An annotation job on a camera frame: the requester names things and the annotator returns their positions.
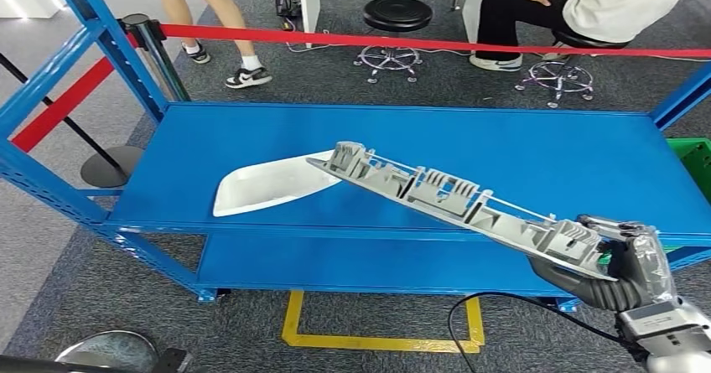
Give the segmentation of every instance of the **stanchion base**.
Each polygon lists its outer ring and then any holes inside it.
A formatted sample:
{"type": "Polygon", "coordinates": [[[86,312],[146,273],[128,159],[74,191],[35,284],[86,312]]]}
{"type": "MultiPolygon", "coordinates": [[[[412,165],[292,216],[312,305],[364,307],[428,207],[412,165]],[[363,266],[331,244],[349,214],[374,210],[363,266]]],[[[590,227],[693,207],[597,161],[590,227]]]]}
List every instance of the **stanchion base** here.
{"type": "Polygon", "coordinates": [[[142,335],[114,330],[79,341],[54,361],[149,373],[158,363],[158,352],[142,335]]]}
{"type": "Polygon", "coordinates": [[[81,178],[95,187],[109,188],[123,186],[128,182],[128,178],[131,176],[141,155],[143,155],[143,150],[127,145],[108,148],[106,152],[121,165],[125,173],[123,174],[121,171],[116,170],[116,168],[111,166],[101,155],[96,153],[81,166],[81,178]]]}

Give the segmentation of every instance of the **black cable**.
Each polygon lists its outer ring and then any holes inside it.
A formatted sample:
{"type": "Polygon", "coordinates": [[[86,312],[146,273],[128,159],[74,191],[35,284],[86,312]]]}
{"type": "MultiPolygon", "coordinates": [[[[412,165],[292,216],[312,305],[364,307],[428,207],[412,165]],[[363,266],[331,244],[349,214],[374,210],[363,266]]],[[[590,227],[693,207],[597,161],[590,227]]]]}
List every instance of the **black cable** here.
{"type": "MultiPolygon", "coordinates": [[[[7,70],[10,74],[12,74],[13,77],[15,77],[21,83],[24,84],[25,82],[27,82],[27,80],[28,80],[27,76],[12,61],[10,61],[10,59],[5,57],[5,55],[2,53],[0,53],[0,65],[2,65],[5,68],[5,70],[7,70]]],[[[49,99],[47,96],[42,98],[42,102],[46,106],[54,105],[54,102],[51,99],[49,99]]],[[[81,137],[81,139],[84,140],[84,142],[89,144],[90,147],[94,148],[94,151],[96,151],[96,153],[98,153],[102,158],[104,158],[104,160],[107,163],[109,163],[115,170],[117,170],[119,173],[121,173],[124,176],[126,175],[126,172],[121,167],[121,164],[119,164],[116,161],[116,159],[114,159],[111,155],[109,155],[104,150],[104,148],[102,148],[96,141],[94,141],[94,139],[91,138],[91,136],[89,136],[89,134],[87,132],[82,130],[81,127],[79,127],[79,125],[76,124],[70,117],[68,117],[68,116],[64,117],[62,119],[62,121],[67,126],[69,126],[69,128],[72,129],[76,133],[76,135],[81,137]]]]}
{"type": "Polygon", "coordinates": [[[556,308],[552,308],[545,303],[541,303],[541,302],[537,301],[536,299],[526,298],[525,296],[515,295],[513,293],[505,293],[505,292],[479,292],[479,293],[475,293],[473,295],[469,295],[465,298],[460,299],[457,303],[454,304],[454,306],[452,306],[452,308],[449,310],[449,315],[447,316],[447,328],[449,329],[449,336],[454,341],[454,344],[457,345],[457,349],[459,350],[460,354],[462,354],[464,361],[466,362],[467,366],[469,367],[469,370],[471,370],[472,373],[476,373],[476,370],[474,369],[474,366],[471,364],[469,357],[467,357],[466,352],[464,351],[464,347],[457,339],[457,336],[454,335],[454,326],[453,326],[452,318],[454,317],[454,311],[459,306],[461,306],[462,304],[464,304],[465,302],[467,302],[473,298],[478,298],[478,297],[482,297],[482,296],[501,296],[503,298],[514,298],[514,299],[522,300],[524,302],[536,305],[540,308],[545,308],[546,310],[553,312],[560,317],[563,317],[564,319],[568,320],[569,322],[576,324],[579,327],[582,327],[584,329],[587,329],[588,331],[590,331],[593,334],[597,334],[605,339],[609,339],[610,341],[616,342],[617,344],[620,344],[620,345],[624,346],[625,348],[636,347],[635,344],[632,344],[629,341],[626,341],[626,340],[619,338],[619,337],[615,337],[612,334],[608,334],[605,331],[597,329],[589,324],[583,323],[582,321],[576,319],[575,317],[573,317],[565,312],[561,312],[560,310],[558,310],[556,308]]]}

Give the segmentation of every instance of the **green crate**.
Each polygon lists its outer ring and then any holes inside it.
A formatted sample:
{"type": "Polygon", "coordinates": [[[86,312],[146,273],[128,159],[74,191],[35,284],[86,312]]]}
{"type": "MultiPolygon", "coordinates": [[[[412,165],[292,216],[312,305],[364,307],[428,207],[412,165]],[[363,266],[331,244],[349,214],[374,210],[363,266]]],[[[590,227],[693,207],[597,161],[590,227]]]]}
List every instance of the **green crate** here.
{"type": "Polygon", "coordinates": [[[707,138],[669,138],[669,145],[696,185],[711,202],[711,141],[707,138]]]}

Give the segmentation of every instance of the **blue shelf surface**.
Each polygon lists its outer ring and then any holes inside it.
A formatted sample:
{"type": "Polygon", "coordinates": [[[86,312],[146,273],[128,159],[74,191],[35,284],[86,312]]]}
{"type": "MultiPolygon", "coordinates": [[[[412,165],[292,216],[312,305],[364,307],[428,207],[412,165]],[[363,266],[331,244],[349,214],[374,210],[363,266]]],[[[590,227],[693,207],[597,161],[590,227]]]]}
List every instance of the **blue shelf surface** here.
{"type": "Polygon", "coordinates": [[[711,206],[662,134],[644,114],[613,112],[175,105],[107,223],[135,231],[476,237],[343,183],[269,209],[212,216],[217,185],[232,170],[342,140],[471,180],[541,214],[640,220],[656,225],[667,243],[711,246],[711,206]]]}
{"type": "Polygon", "coordinates": [[[506,291],[570,297],[492,241],[390,241],[209,235],[198,268],[206,288],[454,294],[506,291]]]}

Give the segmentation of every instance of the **blue shelf frame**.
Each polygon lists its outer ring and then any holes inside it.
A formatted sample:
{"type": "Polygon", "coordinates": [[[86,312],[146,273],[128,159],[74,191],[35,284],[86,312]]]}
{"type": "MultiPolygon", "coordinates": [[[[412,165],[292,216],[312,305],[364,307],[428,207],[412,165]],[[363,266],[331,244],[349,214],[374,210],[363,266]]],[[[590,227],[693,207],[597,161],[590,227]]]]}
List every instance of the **blue shelf frame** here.
{"type": "MultiPolygon", "coordinates": [[[[8,141],[10,134],[30,114],[35,105],[94,43],[99,45],[146,113],[156,123],[163,120],[170,106],[207,105],[199,102],[173,103],[165,98],[103,0],[66,1],[82,27],[0,108],[0,133],[3,135],[3,140],[0,140],[0,175],[9,183],[93,231],[105,242],[195,293],[200,301],[214,301],[217,288],[205,288],[195,272],[180,265],[138,233],[166,230],[200,232],[200,226],[181,224],[179,221],[162,225],[151,225],[148,222],[148,229],[131,231],[130,224],[117,225],[116,221],[110,221],[109,212],[89,197],[121,196],[122,190],[76,189],[8,141]]],[[[711,64],[703,66],[647,115],[661,131],[709,94],[711,64]]],[[[354,235],[368,237],[367,233],[354,232],[354,235]]],[[[688,246],[668,255],[673,269],[711,259],[711,241],[690,235],[684,244],[688,246]]],[[[558,297],[557,300],[559,307],[568,311],[573,310],[578,302],[574,298],[564,296],[558,297]]]]}

